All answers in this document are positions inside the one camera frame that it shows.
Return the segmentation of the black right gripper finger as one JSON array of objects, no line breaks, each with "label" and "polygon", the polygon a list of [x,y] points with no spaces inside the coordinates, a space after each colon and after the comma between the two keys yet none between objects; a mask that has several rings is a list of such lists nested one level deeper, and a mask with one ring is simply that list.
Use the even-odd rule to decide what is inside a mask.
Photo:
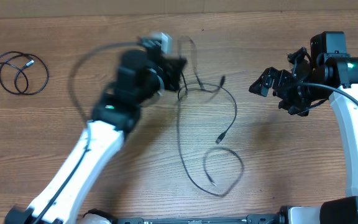
[{"label": "black right gripper finger", "polygon": [[278,70],[273,67],[266,68],[261,76],[249,87],[249,92],[266,97],[273,82],[278,78]]},{"label": "black right gripper finger", "polygon": [[303,104],[291,104],[286,101],[281,101],[278,104],[279,109],[284,109],[288,111],[290,115],[298,115],[298,116],[308,116],[309,115],[309,109],[308,106],[305,106]]}]

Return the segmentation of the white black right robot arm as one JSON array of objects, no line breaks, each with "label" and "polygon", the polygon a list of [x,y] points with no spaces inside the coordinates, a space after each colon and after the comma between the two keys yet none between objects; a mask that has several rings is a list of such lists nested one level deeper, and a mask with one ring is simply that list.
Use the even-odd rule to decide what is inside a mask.
[{"label": "white black right robot arm", "polygon": [[310,47],[288,54],[291,70],[269,67],[251,84],[251,93],[279,98],[279,108],[307,116],[330,104],[336,116],[346,163],[345,197],[322,205],[281,207],[268,223],[358,223],[358,57],[347,52],[343,32],[325,31]]}]

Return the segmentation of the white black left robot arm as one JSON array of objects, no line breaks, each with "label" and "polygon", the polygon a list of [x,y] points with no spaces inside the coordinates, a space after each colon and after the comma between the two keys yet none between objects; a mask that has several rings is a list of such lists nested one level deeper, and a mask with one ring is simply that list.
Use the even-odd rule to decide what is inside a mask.
[{"label": "white black left robot arm", "polygon": [[75,223],[80,208],[109,160],[140,120],[142,104],[164,90],[178,91],[186,58],[161,50],[128,50],[117,80],[103,90],[76,146],[47,187],[25,209],[13,207],[5,223]]}]

